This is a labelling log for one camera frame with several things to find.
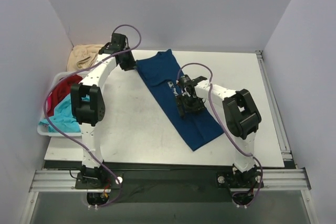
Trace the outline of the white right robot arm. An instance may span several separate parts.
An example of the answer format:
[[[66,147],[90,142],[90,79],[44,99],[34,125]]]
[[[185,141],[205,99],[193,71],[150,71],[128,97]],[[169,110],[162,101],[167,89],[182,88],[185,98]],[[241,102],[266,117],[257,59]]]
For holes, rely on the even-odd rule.
[[[236,149],[234,160],[233,182],[245,186],[251,181],[250,170],[255,168],[254,141],[261,122],[257,106],[246,89],[231,90],[212,84],[205,77],[190,79],[184,75],[176,81],[181,94],[176,96],[176,104],[180,117],[186,114],[200,114],[205,111],[207,100],[217,120],[214,105],[221,106],[224,112],[224,133]]]

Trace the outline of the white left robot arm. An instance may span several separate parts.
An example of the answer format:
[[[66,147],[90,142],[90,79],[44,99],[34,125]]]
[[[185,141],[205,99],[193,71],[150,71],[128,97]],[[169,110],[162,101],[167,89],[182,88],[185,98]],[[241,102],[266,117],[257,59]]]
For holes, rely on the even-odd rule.
[[[106,51],[97,56],[97,63],[86,76],[70,89],[71,110],[79,124],[83,147],[82,166],[86,169],[100,168],[103,163],[100,140],[95,131],[104,118],[106,106],[103,99],[103,86],[110,73],[119,66],[124,71],[135,67],[131,49],[114,52],[109,57]]]

